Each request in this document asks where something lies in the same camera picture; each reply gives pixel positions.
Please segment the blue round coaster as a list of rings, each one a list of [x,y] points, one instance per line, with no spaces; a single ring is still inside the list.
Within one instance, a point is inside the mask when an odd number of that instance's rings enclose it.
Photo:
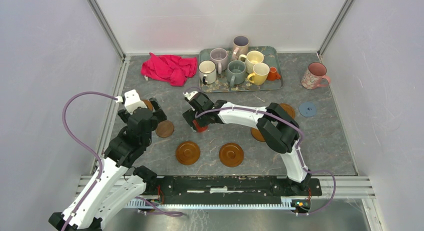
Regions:
[[[300,104],[298,110],[299,113],[304,117],[313,117],[317,114],[316,106],[310,101]]]

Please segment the lilac ceramic mug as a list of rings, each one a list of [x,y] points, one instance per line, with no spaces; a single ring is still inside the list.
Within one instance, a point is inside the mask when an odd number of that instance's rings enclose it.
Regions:
[[[213,61],[216,65],[216,70],[219,75],[225,71],[229,64],[229,56],[227,51],[224,48],[214,48],[210,52],[210,60]]]

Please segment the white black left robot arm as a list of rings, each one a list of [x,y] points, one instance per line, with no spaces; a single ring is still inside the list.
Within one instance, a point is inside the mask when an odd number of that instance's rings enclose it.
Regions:
[[[114,97],[123,103],[118,116],[126,124],[113,138],[104,156],[95,157],[99,166],[82,192],[64,211],[54,212],[48,222],[58,231],[102,231],[107,223],[132,199],[157,189],[156,174],[145,166],[137,167],[129,179],[111,193],[116,182],[152,143],[152,132],[167,120],[155,98],[149,109],[138,96],[126,94]]]

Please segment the green floral serving tray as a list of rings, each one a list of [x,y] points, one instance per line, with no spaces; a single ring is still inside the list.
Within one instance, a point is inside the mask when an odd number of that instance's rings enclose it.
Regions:
[[[264,63],[270,68],[277,69],[277,73],[282,76],[282,69],[280,66],[277,50],[272,46],[250,46],[248,51],[259,51],[264,55]],[[247,79],[241,84],[229,87],[225,71],[222,74],[217,74],[216,81],[212,84],[203,84],[202,80],[199,81],[200,89],[205,93],[222,93],[222,92],[243,92],[243,91],[259,91],[259,90],[278,90],[283,87],[284,81],[281,77],[276,80],[266,80],[262,85],[255,85],[250,83]]]

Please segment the glossy wooden ridged coaster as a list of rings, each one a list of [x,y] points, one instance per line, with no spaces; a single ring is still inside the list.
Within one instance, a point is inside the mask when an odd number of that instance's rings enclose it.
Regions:
[[[185,141],[178,145],[175,151],[177,161],[182,165],[193,165],[200,158],[200,148],[193,141]]]

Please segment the red round coaster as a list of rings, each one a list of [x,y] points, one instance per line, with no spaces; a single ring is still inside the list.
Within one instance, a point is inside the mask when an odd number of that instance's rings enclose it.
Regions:
[[[202,132],[204,132],[208,129],[207,125],[206,126],[200,126],[196,120],[193,121],[193,124],[194,124],[195,130],[198,133],[202,133]]]

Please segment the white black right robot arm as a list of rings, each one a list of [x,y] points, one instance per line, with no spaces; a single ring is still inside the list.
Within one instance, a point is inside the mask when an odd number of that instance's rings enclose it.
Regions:
[[[235,124],[257,129],[268,147],[279,153],[286,168],[289,190],[302,195],[309,189],[311,173],[305,164],[300,144],[304,134],[298,123],[277,103],[250,107],[226,100],[213,102],[199,91],[185,91],[190,109],[183,113],[193,130],[210,124]]]

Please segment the white mug black handle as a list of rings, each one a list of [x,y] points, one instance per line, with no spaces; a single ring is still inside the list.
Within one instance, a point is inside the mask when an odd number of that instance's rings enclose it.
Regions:
[[[198,66],[199,79],[203,85],[213,84],[217,80],[217,66],[211,60],[204,60]]]

